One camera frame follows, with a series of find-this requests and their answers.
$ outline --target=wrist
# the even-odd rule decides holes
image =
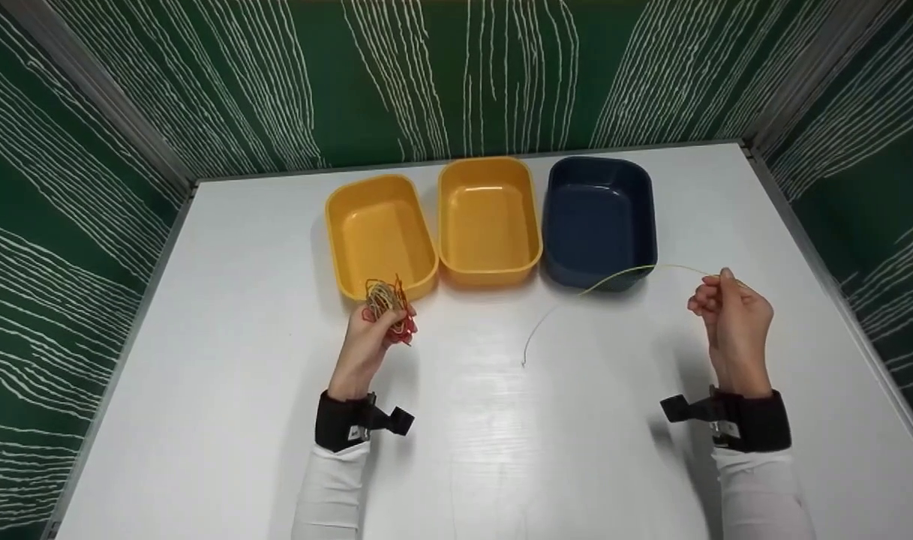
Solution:
[[[369,384],[354,380],[352,377],[337,376],[336,373],[329,380],[329,387],[326,389],[326,395],[329,396],[329,399],[337,402],[361,400],[369,393]]]
[[[746,399],[768,398],[773,395],[773,386],[769,382],[766,368],[734,370],[731,374],[731,392],[740,394]]]

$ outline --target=yellow plastic bin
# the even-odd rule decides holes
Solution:
[[[326,228],[336,283],[346,297],[365,300],[367,280],[393,283],[397,274],[409,300],[435,286],[439,257],[404,175],[377,175],[333,191]]]
[[[446,165],[439,178],[440,259],[456,286],[519,284],[542,255],[529,168],[513,157]]]

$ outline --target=hand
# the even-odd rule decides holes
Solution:
[[[409,307],[409,314],[416,315],[416,310]],[[403,311],[387,311],[375,320],[373,311],[366,305],[360,305],[350,315],[350,324],[346,328],[343,349],[336,360],[336,369],[329,380],[326,393],[333,400],[345,402],[360,400],[370,392],[370,383],[377,375],[386,350],[391,343],[386,333],[396,322],[402,321],[406,314]]]
[[[706,325],[719,389],[745,398],[771,396],[765,349],[773,307],[766,298],[723,268],[719,276],[703,277],[686,308]]]

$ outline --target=dark blue plastic bin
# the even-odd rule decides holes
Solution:
[[[581,290],[620,270],[656,264],[653,184],[639,165],[604,157],[566,157],[549,171],[542,208],[542,266]],[[652,268],[622,274],[597,290],[622,291]]]

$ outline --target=plastic bin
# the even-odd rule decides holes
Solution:
[[[326,228],[336,283],[346,297],[363,301],[367,280],[393,283],[397,275],[409,300],[435,286],[439,257],[404,175],[377,175],[333,191]]]
[[[542,239],[529,168],[513,157],[446,165],[439,177],[440,259],[457,287],[519,284]]]
[[[656,264],[653,185],[646,171],[626,160],[568,157],[549,171],[542,211],[546,274],[585,290],[607,276]],[[622,291],[652,268],[606,281],[597,290]]]

